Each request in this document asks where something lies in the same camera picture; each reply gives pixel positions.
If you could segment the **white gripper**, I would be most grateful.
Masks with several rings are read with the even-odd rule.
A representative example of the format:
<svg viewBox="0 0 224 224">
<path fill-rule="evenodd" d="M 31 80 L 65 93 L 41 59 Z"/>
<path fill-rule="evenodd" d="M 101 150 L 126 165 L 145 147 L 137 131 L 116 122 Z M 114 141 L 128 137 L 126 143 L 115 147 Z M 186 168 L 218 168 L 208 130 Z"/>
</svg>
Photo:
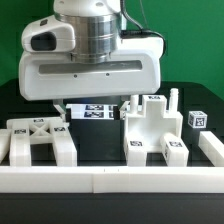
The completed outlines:
<svg viewBox="0 0 224 224">
<path fill-rule="evenodd" d="M 62 99 L 116 96 L 115 120 L 124 118 L 130 97 L 152 94 L 160 88 L 162 40 L 158 37 L 124 39 L 99 64 L 79 64 L 68 53 L 28 53 L 19 64 L 19 87 L 27 100 L 54 100 L 64 122 L 71 110 Z"/>
</svg>

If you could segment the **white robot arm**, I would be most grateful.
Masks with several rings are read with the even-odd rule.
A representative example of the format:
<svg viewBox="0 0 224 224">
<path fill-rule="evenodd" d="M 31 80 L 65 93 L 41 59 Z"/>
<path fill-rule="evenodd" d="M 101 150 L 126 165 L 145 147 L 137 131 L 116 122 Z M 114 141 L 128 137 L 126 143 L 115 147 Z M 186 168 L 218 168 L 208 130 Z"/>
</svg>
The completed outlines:
<svg viewBox="0 0 224 224">
<path fill-rule="evenodd" d="M 22 33 L 21 95 L 65 114 L 65 99 L 155 93 L 165 41 L 128 19 L 124 0 L 54 0 L 54 14 Z"/>
</svg>

